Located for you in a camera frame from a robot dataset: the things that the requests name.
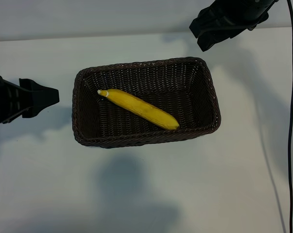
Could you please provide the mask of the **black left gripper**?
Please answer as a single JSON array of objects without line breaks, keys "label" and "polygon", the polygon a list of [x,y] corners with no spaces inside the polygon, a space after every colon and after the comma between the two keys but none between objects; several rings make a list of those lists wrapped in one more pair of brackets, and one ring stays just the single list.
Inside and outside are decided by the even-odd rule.
[{"label": "black left gripper", "polygon": [[[22,102],[24,110],[23,118],[33,118],[42,110],[59,102],[59,92],[57,89],[39,85],[30,79],[19,79],[19,85],[38,97],[30,97]],[[8,82],[0,76],[0,124],[10,123],[18,117],[18,94],[17,86]]]}]

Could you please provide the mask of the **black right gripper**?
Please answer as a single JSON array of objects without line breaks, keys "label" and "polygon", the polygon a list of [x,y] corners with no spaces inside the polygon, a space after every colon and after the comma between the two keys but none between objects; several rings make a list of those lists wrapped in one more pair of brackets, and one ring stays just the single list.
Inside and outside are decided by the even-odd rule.
[{"label": "black right gripper", "polygon": [[266,21],[277,0],[215,0],[201,10],[190,30],[202,51]]}]

